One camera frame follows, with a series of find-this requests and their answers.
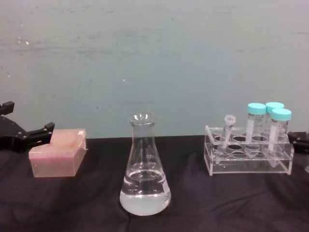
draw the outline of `light blue screw cap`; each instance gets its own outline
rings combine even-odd
[[[266,106],[261,103],[248,104],[248,113],[252,115],[263,115],[266,113]]]
[[[273,109],[276,109],[276,108],[284,108],[284,104],[280,103],[280,102],[268,102],[266,103],[266,112],[267,113],[271,113],[271,111]]]
[[[273,109],[271,118],[278,121],[289,121],[292,118],[292,112],[287,109]]]

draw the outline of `black table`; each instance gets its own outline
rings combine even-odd
[[[309,232],[306,157],[295,155],[292,175],[209,176],[203,141],[156,138],[172,200],[148,217],[119,203],[130,138],[89,139],[77,175],[67,178],[33,178],[27,154],[2,152],[0,231]]]

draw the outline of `glass flask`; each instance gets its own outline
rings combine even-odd
[[[132,147],[120,192],[120,203],[128,212],[147,216],[164,210],[171,193],[155,146],[152,115],[130,117]]]

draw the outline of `pink pipette tip box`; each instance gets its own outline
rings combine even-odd
[[[86,151],[85,129],[54,130],[50,144],[29,151],[33,175],[75,176]]]

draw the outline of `test tube rack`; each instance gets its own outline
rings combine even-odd
[[[233,128],[226,153],[216,155],[223,128],[205,127],[204,160],[209,175],[224,173],[286,173],[291,174],[294,148],[288,136],[280,137],[273,150],[268,149],[269,134],[253,136],[246,142],[246,129]]]

